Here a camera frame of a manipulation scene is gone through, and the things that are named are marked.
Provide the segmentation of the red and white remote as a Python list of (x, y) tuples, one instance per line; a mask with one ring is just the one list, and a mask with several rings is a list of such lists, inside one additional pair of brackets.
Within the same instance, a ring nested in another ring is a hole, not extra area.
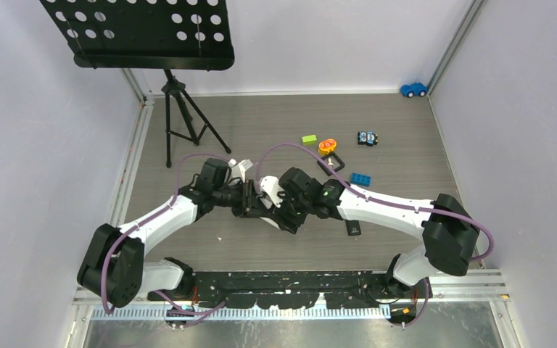
[(273, 226), (274, 228), (280, 231), (282, 230), (281, 225), (270, 217), (261, 217), (261, 220), (265, 221), (266, 223), (268, 223), (269, 225)]

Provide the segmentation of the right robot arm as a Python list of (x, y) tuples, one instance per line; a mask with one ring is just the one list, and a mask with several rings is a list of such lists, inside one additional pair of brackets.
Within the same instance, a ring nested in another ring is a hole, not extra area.
[(395, 256), (387, 268), (385, 288), (398, 298), (430, 275), (464, 276), (479, 237), (463, 207), (446, 194), (435, 200), (404, 199), (337, 179), (320, 183), (295, 167), (280, 178), (261, 178), (260, 190), (270, 219), (283, 231), (296, 233), (308, 215), (315, 215), (372, 223), (418, 239), (418, 247)]

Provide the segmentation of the black remote control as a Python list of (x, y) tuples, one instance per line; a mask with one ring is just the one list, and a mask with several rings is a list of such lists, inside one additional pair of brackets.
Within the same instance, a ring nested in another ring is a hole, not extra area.
[(362, 234), (362, 230), (360, 227), (360, 223), (356, 220), (346, 220), (345, 225), (347, 228), (347, 235), (348, 236), (360, 236)]

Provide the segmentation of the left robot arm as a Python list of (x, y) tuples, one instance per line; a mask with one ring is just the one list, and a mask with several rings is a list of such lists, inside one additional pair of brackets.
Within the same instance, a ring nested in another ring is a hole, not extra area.
[(177, 187), (159, 207), (120, 226), (105, 223), (91, 237), (77, 282), (96, 294), (107, 314), (128, 305), (138, 293), (166, 290), (174, 299), (187, 299), (193, 280), (177, 260), (146, 262), (161, 241), (200, 220), (215, 207), (229, 207), (236, 217), (269, 218), (275, 202), (261, 183), (246, 178), (248, 159), (206, 159), (191, 182)]

